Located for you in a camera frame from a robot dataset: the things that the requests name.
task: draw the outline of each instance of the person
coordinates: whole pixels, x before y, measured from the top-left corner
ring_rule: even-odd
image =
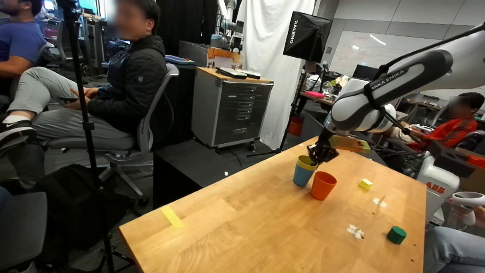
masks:
[[[0,12],[11,15],[0,23],[0,112],[11,100],[11,85],[15,77],[30,68],[39,58],[45,39],[35,15],[41,0],[2,0]]]
[[[147,5],[149,35],[132,38],[129,50],[111,59],[109,85],[85,89],[94,143],[135,133],[167,74],[165,49],[156,30],[159,8],[155,2]],[[85,137],[77,96],[76,82],[42,67],[29,68],[20,77],[8,117],[0,124],[0,155],[8,153],[21,188],[35,187],[44,176],[44,153],[35,140]],[[44,111],[52,99],[62,108]]]
[[[452,120],[440,124],[432,132],[424,133],[417,127],[409,126],[411,137],[417,138],[420,143],[415,143],[409,135],[403,133],[402,129],[393,127],[390,137],[394,140],[402,140],[409,147],[415,150],[426,150],[430,141],[438,141],[449,149],[455,149],[470,132],[476,130],[477,121],[474,114],[482,108],[483,96],[479,93],[462,93],[456,97],[453,106]]]
[[[476,228],[485,231],[485,206],[474,209]],[[447,267],[456,271],[485,271],[485,238],[444,226],[432,228],[424,238],[424,273]]]

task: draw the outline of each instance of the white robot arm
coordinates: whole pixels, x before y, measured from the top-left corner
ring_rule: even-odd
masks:
[[[396,99],[418,91],[470,89],[482,85],[485,23],[382,65],[371,82],[350,80],[329,112],[318,141],[308,147],[309,156],[317,162],[335,158],[338,153],[330,147],[329,138],[336,132],[382,132],[397,124],[396,111],[388,105]]]

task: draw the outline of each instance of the backpack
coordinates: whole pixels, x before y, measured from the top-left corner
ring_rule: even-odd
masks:
[[[71,247],[92,247],[132,206],[129,197],[108,188],[99,193],[95,185],[100,184],[92,180],[91,170],[76,164],[39,179],[36,191],[45,191],[49,211],[47,238],[39,262],[64,264]],[[105,208],[106,231],[99,202]]]

